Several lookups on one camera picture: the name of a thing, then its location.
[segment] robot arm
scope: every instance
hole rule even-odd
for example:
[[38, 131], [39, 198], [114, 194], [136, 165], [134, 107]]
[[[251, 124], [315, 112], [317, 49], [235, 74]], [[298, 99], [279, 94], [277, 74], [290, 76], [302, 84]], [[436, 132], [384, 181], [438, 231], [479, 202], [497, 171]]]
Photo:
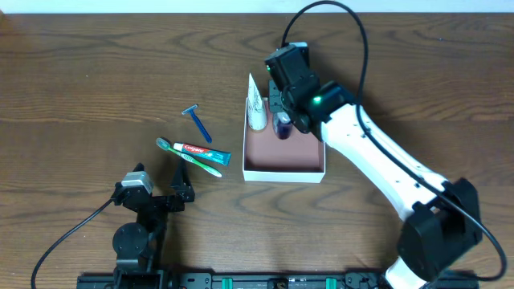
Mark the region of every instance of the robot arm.
[[320, 85], [309, 68], [305, 43], [290, 44], [266, 60], [284, 111], [303, 133], [312, 132], [355, 164], [387, 197], [404, 221], [398, 241], [400, 258], [386, 272], [393, 288], [419, 288], [436, 280], [457, 258], [482, 240], [482, 231], [440, 197], [420, 185], [386, 156], [370, 139], [389, 152], [401, 165], [450, 198], [479, 220], [479, 203], [473, 185], [461, 179], [451, 184], [416, 161], [367, 116], [341, 85]]
[[[444, 191], [442, 183], [447, 180], [443, 176], [411, 157], [373, 123], [364, 108], [360, 109], [365, 125], [384, 148], [428, 183]], [[323, 140], [354, 163], [384, 193], [402, 221], [412, 215], [414, 203], [427, 204], [436, 198], [431, 191], [398, 168], [365, 136], [357, 121], [355, 105], [345, 104], [330, 117], [328, 123], [321, 124]], [[426, 283], [409, 269], [401, 257], [387, 270], [385, 278], [393, 288], [420, 288]]]

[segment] toothpaste tube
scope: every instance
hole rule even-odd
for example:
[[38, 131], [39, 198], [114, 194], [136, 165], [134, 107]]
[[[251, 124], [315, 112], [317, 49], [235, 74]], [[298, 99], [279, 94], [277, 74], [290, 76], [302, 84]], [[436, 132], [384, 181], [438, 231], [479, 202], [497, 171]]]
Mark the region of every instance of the toothpaste tube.
[[196, 157], [202, 157], [222, 165], [228, 165], [230, 162], [230, 153], [219, 152], [213, 149], [205, 149], [191, 144], [181, 143], [174, 143], [173, 148], [181, 153], [188, 153]]

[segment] toothpaste cap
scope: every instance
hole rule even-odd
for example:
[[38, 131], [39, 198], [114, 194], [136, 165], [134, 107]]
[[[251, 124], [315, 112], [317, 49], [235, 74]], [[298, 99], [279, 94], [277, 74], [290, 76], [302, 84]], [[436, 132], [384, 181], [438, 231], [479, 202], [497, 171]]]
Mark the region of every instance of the toothpaste cap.
[[184, 144], [181, 144], [181, 143], [174, 143], [173, 144], [173, 148], [176, 149], [177, 151], [181, 152], [182, 151], [182, 147], [184, 146]]

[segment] green connector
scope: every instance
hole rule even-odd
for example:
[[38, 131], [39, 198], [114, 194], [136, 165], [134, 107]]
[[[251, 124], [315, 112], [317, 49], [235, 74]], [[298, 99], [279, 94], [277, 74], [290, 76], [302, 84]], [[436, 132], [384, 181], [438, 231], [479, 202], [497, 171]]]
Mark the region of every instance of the green connector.
[[232, 289], [232, 278], [222, 279], [222, 289]]
[[327, 278], [326, 289], [337, 289], [337, 280], [335, 278]]

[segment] wood grain surface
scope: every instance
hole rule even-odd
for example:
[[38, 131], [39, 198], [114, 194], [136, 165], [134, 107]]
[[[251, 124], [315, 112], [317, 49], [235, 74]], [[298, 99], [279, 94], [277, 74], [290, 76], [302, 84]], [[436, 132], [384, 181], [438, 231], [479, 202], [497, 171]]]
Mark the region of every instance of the wood grain surface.
[[[169, 224], [164, 262], [217, 272], [386, 269], [401, 223], [343, 156], [327, 153], [319, 185], [243, 181], [248, 73], [262, 93], [263, 59], [290, 14], [7, 15], [0, 26], [0, 287], [28, 288], [63, 233], [110, 196], [137, 162], [168, 193], [177, 158], [158, 136], [206, 145], [181, 111], [198, 104], [232, 152], [215, 179], [189, 166], [197, 200]], [[370, 60], [365, 109], [414, 157], [479, 190], [483, 223], [514, 262], [514, 15], [363, 14]], [[361, 38], [347, 14], [310, 14], [290, 40], [308, 41], [323, 81], [355, 89]], [[111, 272], [112, 236], [135, 214], [110, 206], [51, 253], [38, 288], [74, 288]], [[453, 268], [492, 275], [487, 240]], [[513, 269], [486, 288], [514, 287]]]

